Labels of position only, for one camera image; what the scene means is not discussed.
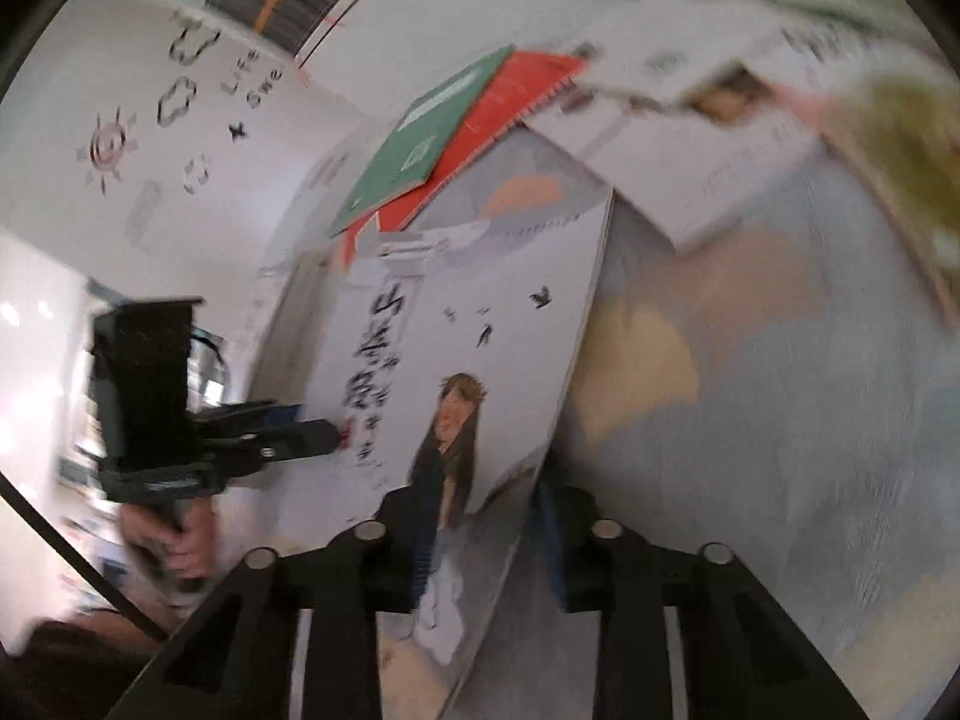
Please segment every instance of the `screw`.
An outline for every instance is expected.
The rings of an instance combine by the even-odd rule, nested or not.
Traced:
[[[726,544],[714,541],[704,546],[704,557],[716,565],[726,565],[733,561],[733,552]]]
[[[361,522],[353,529],[353,534],[360,541],[377,541],[378,538],[383,538],[387,533],[387,526],[382,522],[377,522],[376,519],[368,519],[366,522]]]
[[[254,571],[261,571],[264,568],[269,568],[277,561],[277,553],[272,549],[267,549],[267,547],[259,547],[247,552],[247,556],[243,560]]]
[[[623,535],[623,526],[611,519],[598,519],[590,532],[597,538],[620,538]]]

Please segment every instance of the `green notebook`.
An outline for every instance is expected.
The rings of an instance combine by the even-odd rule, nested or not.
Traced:
[[[410,106],[350,191],[330,235],[426,182],[460,122],[513,50],[507,46],[490,53]]]

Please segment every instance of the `red book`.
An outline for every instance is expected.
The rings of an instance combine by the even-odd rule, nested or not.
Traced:
[[[344,261],[349,264],[360,229],[378,214],[384,232],[404,229],[443,186],[533,108],[548,100],[587,65],[574,56],[514,52],[477,98],[460,129],[440,156],[429,180],[360,220],[344,235]]]

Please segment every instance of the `beige shape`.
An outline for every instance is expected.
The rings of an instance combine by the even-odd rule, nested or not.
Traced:
[[[693,356],[656,309],[621,298],[594,307],[570,383],[590,447],[650,410],[699,396]]]
[[[837,674],[872,720],[900,717],[960,659],[960,566],[924,576],[836,660]]]
[[[810,256],[781,232],[736,230],[685,257],[641,265],[637,298],[678,320],[721,367],[747,338],[773,322],[815,317],[823,296]]]
[[[391,720],[435,720],[447,690],[429,656],[411,640],[393,640],[380,633],[377,642],[380,699]]]
[[[493,218],[501,214],[539,208],[563,199],[560,181],[552,175],[519,175],[504,181],[487,200],[477,218]]]

